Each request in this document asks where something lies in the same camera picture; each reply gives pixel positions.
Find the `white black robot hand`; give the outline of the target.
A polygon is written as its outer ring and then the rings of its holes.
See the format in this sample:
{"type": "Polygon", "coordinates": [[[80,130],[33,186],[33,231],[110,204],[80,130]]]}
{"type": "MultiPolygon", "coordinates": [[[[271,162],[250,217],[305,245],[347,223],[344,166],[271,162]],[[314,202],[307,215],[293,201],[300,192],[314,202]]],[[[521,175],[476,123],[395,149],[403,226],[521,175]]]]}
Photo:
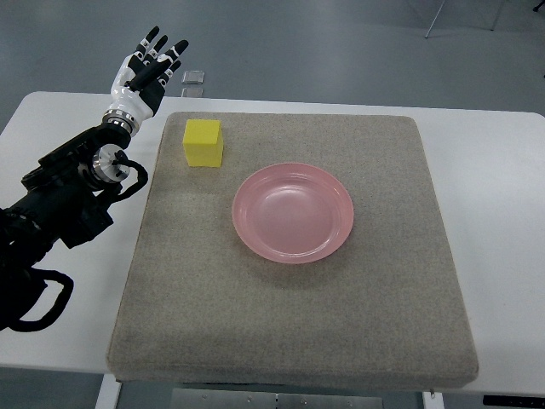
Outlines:
{"type": "Polygon", "coordinates": [[[189,45],[182,39],[163,50],[168,37],[158,34],[157,26],[147,33],[135,51],[123,60],[112,83],[112,103],[103,120],[122,125],[132,135],[157,113],[166,85],[180,68],[180,57],[189,45]]]}

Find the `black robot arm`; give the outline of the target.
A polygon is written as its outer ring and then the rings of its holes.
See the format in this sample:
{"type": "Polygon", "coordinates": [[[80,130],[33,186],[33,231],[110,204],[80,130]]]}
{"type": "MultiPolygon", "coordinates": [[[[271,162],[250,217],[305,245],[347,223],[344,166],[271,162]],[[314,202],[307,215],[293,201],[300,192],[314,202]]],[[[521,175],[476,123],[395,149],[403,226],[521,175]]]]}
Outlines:
{"type": "Polygon", "coordinates": [[[37,268],[57,240],[67,248],[87,243],[112,225],[109,207],[148,181],[124,150],[140,126],[109,109],[85,130],[39,159],[21,183],[26,195],[1,211],[1,327],[41,331],[55,323],[74,284],[56,270],[37,268]]]}

